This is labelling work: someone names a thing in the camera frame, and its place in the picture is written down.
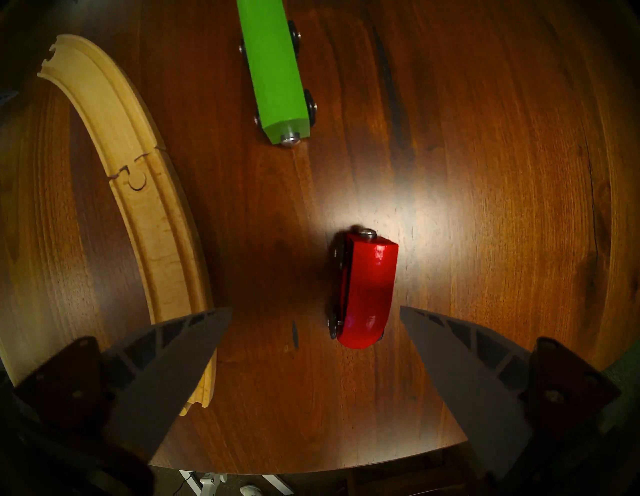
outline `green toy train car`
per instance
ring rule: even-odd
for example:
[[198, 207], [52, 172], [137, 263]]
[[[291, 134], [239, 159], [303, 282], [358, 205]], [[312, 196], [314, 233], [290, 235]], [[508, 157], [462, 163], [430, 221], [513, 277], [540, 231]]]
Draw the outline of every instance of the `green toy train car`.
[[293, 21], [287, 21], [282, 0], [237, 4], [244, 36], [240, 52], [249, 63], [258, 105], [255, 122], [274, 145], [291, 147], [309, 136], [317, 110], [300, 81], [300, 33]]

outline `red toy train car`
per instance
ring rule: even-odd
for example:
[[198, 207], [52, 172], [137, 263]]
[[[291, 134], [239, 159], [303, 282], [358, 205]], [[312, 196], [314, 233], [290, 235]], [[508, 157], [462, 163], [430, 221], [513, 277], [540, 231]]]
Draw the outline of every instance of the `red toy train car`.
[[340, 293], [329, 315], [329, 332], [347, 348], [366, 348], [382, 339], [389, 319], [398, 245], [366, 228], [340, 237], [333, 250]]

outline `dark wood tabletop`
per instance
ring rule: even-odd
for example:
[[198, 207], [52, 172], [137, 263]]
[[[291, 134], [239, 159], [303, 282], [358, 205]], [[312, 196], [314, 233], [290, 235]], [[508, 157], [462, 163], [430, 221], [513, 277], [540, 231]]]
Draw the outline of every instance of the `dark wood tabletop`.
[[[19, 91], [0, 109], [4, 353], [30, 371], [74, 337], [106, 347], [148, 323], [91, 139], [36, 78], [55, 36], [73, 33], [146, 102], [214, 302], [234, 309], [211, 405], [178, 418], [153, 463], [303, 472], [462, 441], [401, 305], [527, 349], [551, 336], [598, 368], [619, 358], [640, 335], [633, 16], [595, 0], [285, 7], [319, 108], [293, 149], [253, 123], [232, 0], [19, 1], [2, 14], [0, 88]], [[324, 316], [328, 244], [356, 224], [400, 245], [385, 336], [364, 350], [330, 340]]]

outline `black wheel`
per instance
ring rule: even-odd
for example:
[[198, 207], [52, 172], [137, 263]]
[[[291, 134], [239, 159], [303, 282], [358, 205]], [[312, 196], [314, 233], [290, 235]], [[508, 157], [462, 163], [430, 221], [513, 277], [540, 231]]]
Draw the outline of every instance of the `black wheel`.
[[342, 322], [338, 319], [338, 315], [340, 313], [340, 308], [338, 305], [331, 306], [328, 311], [328, 319], [327, 319], [327, 327], [329, 327], [329, 337], [331, 339], [336, 339], [338, 337], [338, 333], [340, 332], [340, 328], [342, 327]]
[[332, 246], [331, 256], [338, 270], [342, 270], [346, 258], [346, 243], [344, 242], [344, 236], [340, 236]]
[[313, 97], [311, 96], [311, 92], [309, 90], [305, 90], [305, 102], [307, 103], [307, 112], [309, 113], [309, 126], [313, 127], [316, 123], [316, 112], [318, 110], [318, 105], [314, 102]]
[[298, 53], [300, 52], [300, 38], [301, 38], [300, 33], [296, 29], [296, 23], [293, 22], [292, 20], [288, 21], [287, 25], [289, 26], [289, 34], [291, 35], [293, 52], [296, 54], [296, 57], [298, 57]]
[[242, 54], [242, 56], [244, 57], [244, 59], [247, 60], [247, 58], [246, 58], [246, 47], [244, 46], [244, 38], [242, 38], [240, 40], [239, 50], [240, 50], [240, 53]]

